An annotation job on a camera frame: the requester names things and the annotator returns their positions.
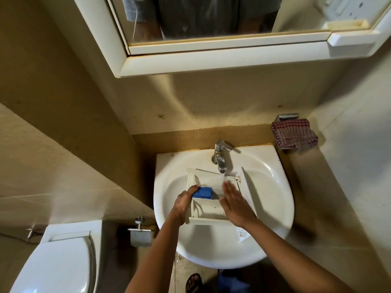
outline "sink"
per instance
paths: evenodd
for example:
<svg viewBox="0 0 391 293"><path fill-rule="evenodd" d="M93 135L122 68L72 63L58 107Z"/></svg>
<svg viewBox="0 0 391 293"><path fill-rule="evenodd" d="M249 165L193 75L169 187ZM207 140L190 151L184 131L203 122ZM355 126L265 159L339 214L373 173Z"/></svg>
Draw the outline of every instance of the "sink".
<svg viewBox="0 0 391 293"><path fill-rule="evenodd" d="M187 168L218 173L210 150L158 154L154 182L154 212L162 227L178 194L186 190ZM285 238L293 223L292 191L272 145L239 147L225 152L226 176L243 167L258 218ZM232 269L251 265L266 257L249 237L239 242L235 226L191 225L179 228L177 252L188 260L211 268Z"/></svg>

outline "checkered towel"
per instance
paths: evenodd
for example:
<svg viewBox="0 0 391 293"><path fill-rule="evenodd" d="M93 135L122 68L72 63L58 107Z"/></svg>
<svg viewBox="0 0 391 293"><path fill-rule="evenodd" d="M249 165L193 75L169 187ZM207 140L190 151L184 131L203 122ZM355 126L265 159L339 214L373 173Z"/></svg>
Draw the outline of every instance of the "checkered towel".
<svg viewBox="0 0 391 293"><path fill-rule="evenodd" d="M303 150L317 145L318 137L310 130L309 121L304 119L276 121L271 129L281 149Z"/></svg>

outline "chrome faucet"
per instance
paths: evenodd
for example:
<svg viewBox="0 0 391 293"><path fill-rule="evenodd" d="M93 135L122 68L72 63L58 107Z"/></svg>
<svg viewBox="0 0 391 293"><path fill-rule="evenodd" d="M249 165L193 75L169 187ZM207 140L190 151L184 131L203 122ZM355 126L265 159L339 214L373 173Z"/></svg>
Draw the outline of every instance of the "chrome faucet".
<svg viewBox="0 0 391 293"><path fill-rule="evenodd" d="M223 148L226 148L228 151L232 150L232 147L227 145L223 140L217 140L215 144L215 152L212 156L212 162L217 164L217 169L222 174L227 171L227 162L225 161Z"/></svg>

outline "sandal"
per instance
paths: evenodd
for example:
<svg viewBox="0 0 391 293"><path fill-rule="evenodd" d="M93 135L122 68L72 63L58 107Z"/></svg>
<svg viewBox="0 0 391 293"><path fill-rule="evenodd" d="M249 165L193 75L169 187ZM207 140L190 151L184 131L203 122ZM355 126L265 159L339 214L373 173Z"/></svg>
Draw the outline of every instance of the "sandal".
<svg viewBox="0 0 391 293"><path fill-rule="evenodd" d="M194 279L195 276L198 276L198 280L193 280L194 281L193 286L191 286L188 290L186 290L186 293L196 293L196 292L201 293L202 292L202 288L203 288L204 284L202 283L201 276L198 273L193 273L191 276L189 276L189 278L187 279L187 282L186 282L186 288L188 287L188 285L192 281L192 278Z"/></svg>

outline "toilet lid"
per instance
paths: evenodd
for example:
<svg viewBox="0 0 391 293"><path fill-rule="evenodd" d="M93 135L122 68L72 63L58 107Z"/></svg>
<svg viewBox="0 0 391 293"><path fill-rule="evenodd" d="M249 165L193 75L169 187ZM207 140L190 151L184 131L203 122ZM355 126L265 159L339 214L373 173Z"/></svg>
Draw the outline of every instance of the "toilet lid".
<svg viewBox="0 0 391 293"><path fill-rule="evenodd" d="M18 275L10 293L88 293L95 275L88 237L41 243Z"/></svg>

